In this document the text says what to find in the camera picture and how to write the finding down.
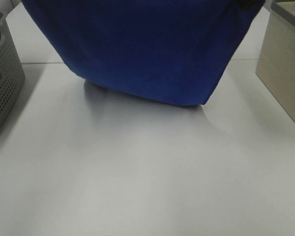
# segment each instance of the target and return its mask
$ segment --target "table surface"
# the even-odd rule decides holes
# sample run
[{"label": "table surface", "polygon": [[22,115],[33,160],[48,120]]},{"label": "table surface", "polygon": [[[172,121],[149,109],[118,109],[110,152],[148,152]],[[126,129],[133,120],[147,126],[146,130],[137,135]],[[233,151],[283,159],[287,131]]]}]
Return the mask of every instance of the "table surface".
[{"label": "table surface", "polygon": [[295,236],[295,124],[255,74],[267,18],[209,102],[182,108],[51,63],[18,6],[27,79],[0,131],[0,236]]}]

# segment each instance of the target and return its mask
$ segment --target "beige box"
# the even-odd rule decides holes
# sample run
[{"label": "beige box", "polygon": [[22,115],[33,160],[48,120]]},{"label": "beige box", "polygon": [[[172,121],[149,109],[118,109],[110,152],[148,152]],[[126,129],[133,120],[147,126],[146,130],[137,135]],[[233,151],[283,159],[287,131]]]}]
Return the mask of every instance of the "beige box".
[{"label": "beige box", "polygon": [[271,8],[257,75],[295,122],[295,1]]}]

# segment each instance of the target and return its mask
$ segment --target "blue cloth bag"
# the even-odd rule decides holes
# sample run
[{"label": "blue cloth bag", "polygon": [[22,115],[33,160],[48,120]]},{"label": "blue cloth bag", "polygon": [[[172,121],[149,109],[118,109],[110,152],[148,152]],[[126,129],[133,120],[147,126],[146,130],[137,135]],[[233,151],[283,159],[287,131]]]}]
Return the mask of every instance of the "blue cloth bag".
[{"label": "blue cloth bag", "polygon": [[264,1],[23,0],[77,75],[180,106],[205,104]]}]

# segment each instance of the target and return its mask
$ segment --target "perforated basket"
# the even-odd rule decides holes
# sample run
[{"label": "perforated basket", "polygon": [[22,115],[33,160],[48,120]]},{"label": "perforated basket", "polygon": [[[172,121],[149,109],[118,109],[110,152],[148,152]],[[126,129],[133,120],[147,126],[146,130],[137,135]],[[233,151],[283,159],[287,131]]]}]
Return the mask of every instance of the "perforated basket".
[{"label": "perforated basket", "polygon": [[5,17],[0,13],[0,127],[11,111],[25,80]]}]

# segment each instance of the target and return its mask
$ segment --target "blue fabric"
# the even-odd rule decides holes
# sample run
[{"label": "blue fabric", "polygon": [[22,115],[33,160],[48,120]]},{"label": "blue fabric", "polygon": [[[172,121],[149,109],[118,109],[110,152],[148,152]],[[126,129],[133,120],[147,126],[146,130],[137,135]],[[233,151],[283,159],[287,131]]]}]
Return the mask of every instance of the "blue fabric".
[{"label": "blue fabric", "polygon": [[182,106],[207,102],[263,3],[244,11],[236,0],[23,0],[77,75]]}]

